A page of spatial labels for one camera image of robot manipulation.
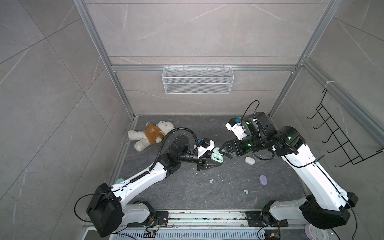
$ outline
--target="wire basket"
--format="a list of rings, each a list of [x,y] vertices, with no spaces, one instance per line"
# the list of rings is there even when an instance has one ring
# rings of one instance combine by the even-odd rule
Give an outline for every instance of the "wire basket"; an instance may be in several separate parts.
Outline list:
[[[225,66],[165,67],[161,78],[166,94],[230,93],[233,71]]]

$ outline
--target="black wire hook rack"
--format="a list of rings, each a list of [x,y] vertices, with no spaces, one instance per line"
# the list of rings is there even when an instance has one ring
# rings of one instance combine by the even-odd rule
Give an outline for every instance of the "black wire hook rack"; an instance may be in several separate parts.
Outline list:
[[[323,142],[323,143],[327,143],[327,142],[331,139],[331,137],[334,136],[335,139],[337,140],[337,142],[339,143],[340,146],[338,146],[338,147],[337,147],[336,149],[334,149],[333,151],[328,151],[328,150],[327,150],[328,153],[334,152],[334,151],[338,150],[339,148],[342,148],[343,151],[344,151],[344,153],[347,155],[349,161],[347,161],[346,163],[344,163],[344,164],[342,164],[342,165],[340,165],[340,166],[336,166],[336,165],[335,165],[335,167],[342,167],[342,166],[344,166],[344,165],[346,165],[346,164],[348,164],[348,163],[350,163],[350,162],[351,162],[353,165],[356,165],[356,164],[358,164],[359,162],[365,161],[365,160],[367,160],[368,158],[371,158],[371,157],[373,157],[373,156],[375,156],[375,155],[381,153],[381,152],[384,150],[384,148],[382,148],[382,149],[376,151],[375,154],[373,154],[373,155],[371,155],[371,156],[369,156],[369,157],[363,158],[363,157],[361,156],[361,154],[359,153],[359,151],[357,151],[357,149],[355,148],[355,146],[354,146],[354,145],[352,144],[352,142],[349,140],[349,138],[347,137],[347,135],[344,133],[344,131],[340,128],[339,124],[337,124],[337,122],[335,121],[335,119],[329,114],[328,110],[324,107],[324,105],[323,105],[323,100],[324,100],[325,94],[327,93],[327,89],[324,89],[324,90],[323,90],[323,93],[324,93],[323,98],[321,99],[321,102],[320,102],[319,106],[317,106],[317,108],[316,108],[316,113],[315,113],[311,118],[308,118],[308,117],[307,117],[307,118],[308,118],[308,119],[312,119],[312,118],[314,118],[317,114],[319,114],[320,117],[323,119],[323,123],[322,123],[320,126],[318,126],[318,127],[313,127],[313,128],[314,128],[314,129],[318,129],[318,128],[320,128],[323,124],[326,124],[326,126],[328,127],[328,129],[331,131],[331,135],[329,136],[329,138],[327,139],[327,141],[323,141],[323,140],[322,140],[322,142]],[[321,110],[321,109],[325,110],[325,111],[327,112],[327,114],[329,115],[329,117],[327,117],[327,118],[325,119],[324,116],[321,115],[321,113],[320,113],[320,110]],[[331,119],[331,120],[336,124],[336,126],[337,126],[336,130],[332,131],[331,127],[330,127],[329,124],[327,123],[327,121],[328,121],[329,119]],[[335,133],[336,133],[337,131],[341,131],[341,132],[343,133],[344,137],[347,139],[347,141],[344,142],[343,144],[340,143],[340,140],[339,140],[339,139],[337,138],[337,136],[335,135]],[[353,158],[353,159],[351,159],[351,158],[349,157],[348,153],[347,153],[346,150],[344,149],[344,145],[347,144],[347,143],[350,143],[350,145],[352,145],[353,149],[354,149],[354,150],[356,151],[356,153],[358,154],[357,157],[355,157],[355,158]],[[361,158],[361,160],[358,161],[358,162],[353,162],[353,160],[358,159],[358,158]]]

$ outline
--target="orange sweater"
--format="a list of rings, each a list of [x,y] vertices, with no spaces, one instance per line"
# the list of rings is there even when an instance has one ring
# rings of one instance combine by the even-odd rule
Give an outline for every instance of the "orange sweater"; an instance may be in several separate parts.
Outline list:
[[[158,126],[154,126],[152,123],[147,124],[147,129],[143,131],[147,136],[150,144],[153,145],[156,143],[156,138],[160,137],[161,140],[164,139],[164,133],[160,130]]]

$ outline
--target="teddy bear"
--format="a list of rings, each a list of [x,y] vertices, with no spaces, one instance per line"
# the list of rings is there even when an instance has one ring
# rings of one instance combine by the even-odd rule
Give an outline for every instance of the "teddy bear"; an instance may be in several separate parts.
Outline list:
[[[156,126],[148,122],[147,129],[144,131],[129,130],[128,138],[130,140],[139,140],[135,143],[134,147],[138,152],[141,152],[149,145],[161,142],[172,129],[174,127],[171,122],[160,121]]]

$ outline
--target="teddy bear's leg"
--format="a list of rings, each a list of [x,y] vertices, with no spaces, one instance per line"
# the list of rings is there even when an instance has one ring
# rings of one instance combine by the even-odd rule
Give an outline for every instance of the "teddy bear's leg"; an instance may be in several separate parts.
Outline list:
[[[149,145],[149,140],[147,138],[143,138],[140,141],[136,142],[134,147],[138,152],[141,152],[146,149]]]
[[[143,131],[136,132],[135,130],[128,131],[128,138],[131,140],[141,140],[143,138],[147,138]]]

